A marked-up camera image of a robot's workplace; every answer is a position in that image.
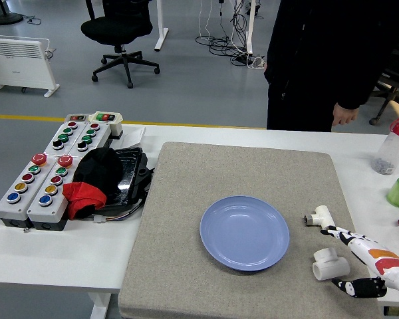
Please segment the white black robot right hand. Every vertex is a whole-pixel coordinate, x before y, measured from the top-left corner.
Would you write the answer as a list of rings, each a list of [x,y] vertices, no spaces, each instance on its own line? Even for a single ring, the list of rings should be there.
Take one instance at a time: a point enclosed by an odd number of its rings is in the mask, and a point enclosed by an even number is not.
[[[380,243],[358,233],[341,227],[328,226],[321,233],[341,240],[351,253],[376,276],[341,280],[334,278],[331,282],[341,291],[353,298],[380,298],[386,295],[387,289],[399,292],[399,256]]]

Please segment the person's left hand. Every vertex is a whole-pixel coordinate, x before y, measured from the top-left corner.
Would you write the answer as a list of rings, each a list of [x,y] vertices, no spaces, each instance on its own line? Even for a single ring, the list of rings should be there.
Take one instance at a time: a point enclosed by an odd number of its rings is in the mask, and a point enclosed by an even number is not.
[[[337,125],[345,125],[357,119],[359,108],[346,109],[340,106],[338,103],[333,108],[333,121],[332,127]]]

